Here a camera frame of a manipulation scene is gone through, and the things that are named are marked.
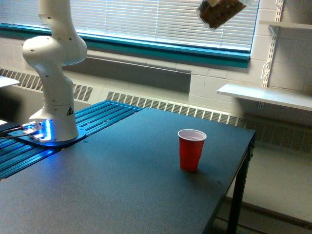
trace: window sill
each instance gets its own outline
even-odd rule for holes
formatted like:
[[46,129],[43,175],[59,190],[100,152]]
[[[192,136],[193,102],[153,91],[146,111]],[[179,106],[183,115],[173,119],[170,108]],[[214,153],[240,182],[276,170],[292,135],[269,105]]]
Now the window sill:
[[[40,35],[50,35],[51,31],[44,28],[19,26],[0,23],[0,36],[15,38],[32,38]],[[89,48],[104,49],[117,53],[127,53],[138,56],[148,56],[155,59],[168,59],[192,64],[213,64],[247,68],[250,54],[243,52],[221,51],[214,49],[194,48],[170,44],[120,39],[79,33]]]

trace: window blinds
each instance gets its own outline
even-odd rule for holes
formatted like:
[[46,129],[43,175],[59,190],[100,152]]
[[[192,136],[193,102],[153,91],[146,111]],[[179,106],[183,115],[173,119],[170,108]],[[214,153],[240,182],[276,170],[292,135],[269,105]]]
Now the window blinds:
[[[71,0],[78,32],[204,48],[250,51],[259,0],[215,31],[198,19],[201,0]],[[36,0],[0,1],[0,22],[46,27]]]

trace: white shelf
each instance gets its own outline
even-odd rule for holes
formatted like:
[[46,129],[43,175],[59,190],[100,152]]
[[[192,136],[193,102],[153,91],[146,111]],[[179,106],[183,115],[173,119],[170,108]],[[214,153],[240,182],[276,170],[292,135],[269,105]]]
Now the white shelf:
[[267,24],[267,25],[275,26],[275,27],[281,27],[281,28],[312,30],[312,25],[310,24],[274,22],[274,21],[264,21],[264,20],[260,20],[259,23]]
[[247,84],[226,84],[221,87],[217,93],[236,98],[312,111],[312,96],[299,92]]
[[7,77],[0,76],[0,88],[7,87],[10,85],[19,84],[19,82],[16,79],[11,79]]

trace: white robotic arm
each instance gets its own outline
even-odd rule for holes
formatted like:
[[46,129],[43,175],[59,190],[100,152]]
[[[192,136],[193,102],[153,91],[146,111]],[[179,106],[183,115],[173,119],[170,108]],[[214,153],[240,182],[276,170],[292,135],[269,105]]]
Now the white robotic arm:
[[43,108],[30,117],[30,121],[42,123],[43,130],[33,138],[41,142],[68,141],[78,136],[78,130],[73,83],[62,66],[83,61],[87,46],[73,26],[70,0],[39,0],[39,16],[51,28],[52,36],[28,39],[23,46],[25,60],[38,72],[43,85]]

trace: red plastic cup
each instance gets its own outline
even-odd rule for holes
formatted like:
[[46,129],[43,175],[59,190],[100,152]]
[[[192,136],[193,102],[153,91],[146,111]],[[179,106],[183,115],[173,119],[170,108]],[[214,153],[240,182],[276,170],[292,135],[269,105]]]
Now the red plastic cup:
[[180,168],[186,172],[196,172],[207,136],[194,129],[183,129],[177,134],[180,141]]

